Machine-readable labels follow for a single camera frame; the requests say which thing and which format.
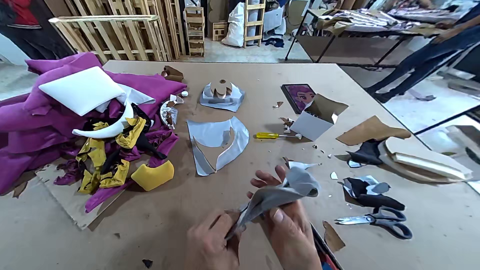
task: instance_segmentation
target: table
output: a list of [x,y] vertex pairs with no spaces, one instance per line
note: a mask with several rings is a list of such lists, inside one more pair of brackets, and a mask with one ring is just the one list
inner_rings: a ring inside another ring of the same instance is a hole
[[[307,14],[319,18],[324,12],[325,10],[307,9],[300,25],[303,25]],[[357,37],[344,37],[348,35],[356,35]],[[400,36],[400,38],[398,40],[371,38],[389,36]],[[329,37],[297,34],[285,56],[285,61],[288,60],[288,55],[295,40],[298,40],[314,63],[323,60],[323,62],[336,63],[341,66],[395,68],[398,63],[412,53],[408,48],[400,45],[405,40],[416,36],[421,36],[421,34],[408,31],[356,32],[348,30],[343,31],[338,37],[333,34]]]
[[[255,170],[274,173],[274,167],[283,164],[283,156],[323,163],[309,169],[322,186],[319,196],[302,201],[320,235],[324,233],[322,220],[326,220],[346,243],[335,253],[345,270],[469,269],[477,264],[474,250],[480,243],[480,196],[466,184],[418,184],[375,166],[351,169],[344,161],[327,157],[356,150],[358,146],[348,147],[335,138],[372,115],[387,125],[402,127],[337,65],[109,61],[104,68],[117,73],[155,74],[164,65],[184,73],[190,93],[185,104],[176,105],[179,116],[175,131],[180,139],[168,158],[175,166],[174,178],[150,192],[125,191],[84,231],[71,223],[40,186],[27,186],[19,199],[0,197],[2,266],[131,270],[144,269],[142,259],[150,259],[153,269],[181,269],[187,229],[215,207],[234,209],[247,202],[246,192],[255,191],[249,183]],[[236,113],[198,104],[203,87],[222,78],[246,92]],[[282,84],[293,83],[308,83],[316,92],[350,107],[315,142],[253,139],[260,131],[281,132],[278,117],[296,119],[280,89]],[[285,103],[272,108],[277,101]],[[250,131],[249,144],[218,173],[196,175],[186,120],[218,122],[232,116]],[[410,140],[423,147],[417,138]],[[406,224],[413,239],[399,240],[366,224],[335,225],[336,218],[366,214],[371,208],[345,202],[342,186],[330,179],[333,171],[339,179],[372,175],[388,182],[392,189],[387,194],[407,206]],[[242,270],[281,269],[259,224],[247,225],[240,244],[240,263]]]

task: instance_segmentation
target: white wall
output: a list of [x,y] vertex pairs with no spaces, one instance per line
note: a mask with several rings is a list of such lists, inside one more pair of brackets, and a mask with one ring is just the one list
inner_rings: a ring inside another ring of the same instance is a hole
[[6,59],[14,65],[25,66],[25,59],[30,58],[7,37],[0,34],[0,59]]

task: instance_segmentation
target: scissors blade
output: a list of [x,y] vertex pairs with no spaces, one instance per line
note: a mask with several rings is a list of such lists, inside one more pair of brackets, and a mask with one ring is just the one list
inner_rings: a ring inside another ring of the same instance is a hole
[[339,224],[343,225],[351,225],[351,224],[361,224],[361,223],[371,223],[373,222],[373,218],[371,216],[358,216],[358,217],[347,217],[347,218],[340,218],[336,219]]

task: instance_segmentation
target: jeans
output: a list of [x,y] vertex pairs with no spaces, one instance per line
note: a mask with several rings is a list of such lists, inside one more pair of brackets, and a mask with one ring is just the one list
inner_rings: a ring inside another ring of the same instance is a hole
[[10,39],[31,59],[53,60],[69,55],[43,29],[0,26],[0,33]]
[[405,58],[385,79],[365,90],[368,93],[375,93],[407,74],[410,70],[415,69],[407,79],[384,95],[392,98],[398,94],[405,93],[430,75],[446,58],[458,50],[472,46],[478,41],[480,41],[480,26],[471,27],[442,43],[429,43]]

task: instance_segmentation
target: red shirt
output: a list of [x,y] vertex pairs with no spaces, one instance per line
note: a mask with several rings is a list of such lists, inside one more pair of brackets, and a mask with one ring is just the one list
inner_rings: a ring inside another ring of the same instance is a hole
[[32,12],[28,8],[30,6],[30,0],[1,0],[4,3],[9,4],[13,11],[17,13],[15,19],[15,25],[38,25],[38,21]]

